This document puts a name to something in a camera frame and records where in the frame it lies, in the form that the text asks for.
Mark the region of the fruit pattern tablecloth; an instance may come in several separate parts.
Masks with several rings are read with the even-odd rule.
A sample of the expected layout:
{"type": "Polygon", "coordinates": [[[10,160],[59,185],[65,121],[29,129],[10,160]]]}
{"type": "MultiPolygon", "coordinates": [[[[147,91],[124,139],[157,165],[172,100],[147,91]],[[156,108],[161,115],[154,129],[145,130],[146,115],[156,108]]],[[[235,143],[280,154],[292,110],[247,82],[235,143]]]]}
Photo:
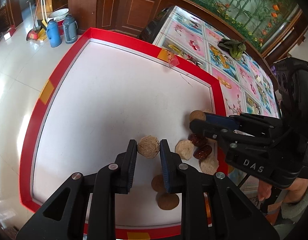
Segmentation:
{"type": "Polygon", "coordinates": [[[145,25],[141,40],[164,48],[208,72],[220,84],[226,115],[241,113],[279,118],[272,81],[247,53],[239,60],[217,45],[226,35],[177,7],[163,9],[145,25]]]}

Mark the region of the broom and dustpan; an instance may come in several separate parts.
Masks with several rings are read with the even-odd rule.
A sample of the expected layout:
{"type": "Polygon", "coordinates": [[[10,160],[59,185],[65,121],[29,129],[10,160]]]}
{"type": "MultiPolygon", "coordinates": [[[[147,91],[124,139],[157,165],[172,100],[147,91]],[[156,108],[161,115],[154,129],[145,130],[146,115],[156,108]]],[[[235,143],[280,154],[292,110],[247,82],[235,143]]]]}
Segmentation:
{"type": "Polygon", "coordinates": [[[32,14],[33,28],[30,29],[30,31],[27,33],[26,41],[44,41],[47,38],[45,29],[40,24],[38,24],[37,14],[40,3],[41,0],[38,0],[35,8],[35,14],[32,14]]]}

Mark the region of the red date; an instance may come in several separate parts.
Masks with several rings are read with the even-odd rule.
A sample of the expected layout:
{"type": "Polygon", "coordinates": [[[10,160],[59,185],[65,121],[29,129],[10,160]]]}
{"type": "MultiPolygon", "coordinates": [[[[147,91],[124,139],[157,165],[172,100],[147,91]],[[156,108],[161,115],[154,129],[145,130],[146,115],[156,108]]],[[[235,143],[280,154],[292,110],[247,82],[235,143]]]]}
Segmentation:
{"type": "Polygon", "coordinates": [[[208,144],[208,139],[200,134],[191,133],[188,140],[196,147],[203,147],[208,144]]]}
{"type": "Polygon", "coordinates": [[[196,151],[193,153],[193,156],[198,160],[203,160],[209,157],[211,153],[212,153],[212,147],[210,145],[204,145],[202,147],[197,148],[196,151]]]}

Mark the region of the green bok choy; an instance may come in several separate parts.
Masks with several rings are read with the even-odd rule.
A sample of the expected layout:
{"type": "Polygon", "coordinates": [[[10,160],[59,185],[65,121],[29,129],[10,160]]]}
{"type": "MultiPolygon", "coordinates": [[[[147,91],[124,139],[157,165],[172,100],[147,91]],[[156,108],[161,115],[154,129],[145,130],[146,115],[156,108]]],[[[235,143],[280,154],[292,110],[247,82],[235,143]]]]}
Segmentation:
{"type": "Polygon", "coordinates": [[[229,53],[229,55],[235,60],[240,60],[246,50],[244,42],[226,38],[219,41],[217,46],[229,53]]]}

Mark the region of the red white tray box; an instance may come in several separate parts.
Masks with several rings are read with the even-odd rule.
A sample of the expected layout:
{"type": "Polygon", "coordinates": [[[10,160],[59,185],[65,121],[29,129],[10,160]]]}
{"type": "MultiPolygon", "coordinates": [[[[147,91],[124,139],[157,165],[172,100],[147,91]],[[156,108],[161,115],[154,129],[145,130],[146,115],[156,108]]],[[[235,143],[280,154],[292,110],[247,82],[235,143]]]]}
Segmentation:
{"type": "Polygon", "coordinates": [[[193,110],[225,116],[219,81],[183,59],[172,66],[153,44],[88,29],[47,81],[30,118],[20,160],[21,203],[33,211],[17,239],[225,239],[230,181],[183,161],[179,205],[158,207],[152,179],[160,153],[137,154],[128,194],[115,193],[118,154],[148,135],[170,150],[193,133],[193,110]],[[207,218],[204,195],[211,218],[207,218]]]}

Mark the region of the brown longan large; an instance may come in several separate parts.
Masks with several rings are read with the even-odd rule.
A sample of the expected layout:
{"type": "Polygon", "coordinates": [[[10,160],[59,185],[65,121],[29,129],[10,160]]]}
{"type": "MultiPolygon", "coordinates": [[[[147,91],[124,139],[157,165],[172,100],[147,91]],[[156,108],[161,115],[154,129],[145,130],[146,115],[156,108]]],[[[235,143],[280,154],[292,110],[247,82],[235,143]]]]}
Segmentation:
{"type": "Polygon", "coordinates": [[[173,210],[179,205],[179,196],[174,193],[159,193],[157,196],[157,204],[162,210],[173,210]]]}

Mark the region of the beige round cake piece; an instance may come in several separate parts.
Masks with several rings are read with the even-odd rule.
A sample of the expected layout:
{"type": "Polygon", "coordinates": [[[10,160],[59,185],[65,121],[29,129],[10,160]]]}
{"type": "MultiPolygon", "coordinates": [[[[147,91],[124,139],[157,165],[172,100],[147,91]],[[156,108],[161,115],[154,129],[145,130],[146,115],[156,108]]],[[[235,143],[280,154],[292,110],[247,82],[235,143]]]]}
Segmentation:
{"type": "Polygon", "coordinates": [[[175,146],[175,153],[182,159],[189,160],[193,156],[194,145],[190,140],[181,140],[175,146]]]}

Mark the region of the grey blue thermos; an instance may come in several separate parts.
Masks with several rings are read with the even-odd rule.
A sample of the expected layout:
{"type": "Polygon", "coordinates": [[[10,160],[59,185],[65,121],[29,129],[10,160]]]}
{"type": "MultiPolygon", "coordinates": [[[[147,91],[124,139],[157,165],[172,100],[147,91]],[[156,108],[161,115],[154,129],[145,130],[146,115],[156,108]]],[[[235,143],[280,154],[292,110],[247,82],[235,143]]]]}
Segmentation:
{"type": "Polygon", "coordinates": [[[78,25],[76,20],[71,14],[67,14],[63,21],[63,31],[65,35],[65,43],[72,44],[78,39],[77,36],[78,25]]]}

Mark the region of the flower mural panel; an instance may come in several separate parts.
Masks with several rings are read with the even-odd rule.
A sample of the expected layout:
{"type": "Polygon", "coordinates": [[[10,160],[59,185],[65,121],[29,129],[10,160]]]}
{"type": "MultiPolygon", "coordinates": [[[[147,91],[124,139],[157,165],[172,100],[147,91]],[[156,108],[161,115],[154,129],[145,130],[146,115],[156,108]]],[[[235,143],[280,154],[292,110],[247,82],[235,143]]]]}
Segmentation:
{"type": "Polygon", "coordinates": [[[260,52],[295,18],[295,0],[190,0],[214,13],[260,52]]]}

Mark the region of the orange tangerine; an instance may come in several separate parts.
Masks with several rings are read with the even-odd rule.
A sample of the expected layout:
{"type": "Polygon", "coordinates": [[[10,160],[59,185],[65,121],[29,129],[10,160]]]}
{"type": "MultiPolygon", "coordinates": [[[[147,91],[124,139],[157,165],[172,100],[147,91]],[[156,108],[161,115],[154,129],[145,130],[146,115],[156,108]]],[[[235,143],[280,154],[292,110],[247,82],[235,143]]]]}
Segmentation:
{"type": "Polygon", "coordinates": [[[205,201],[205,206],[206,206],[207,218],[211,218],[209,199],[206,194],[204,195],[204,201],[205,201]]]}

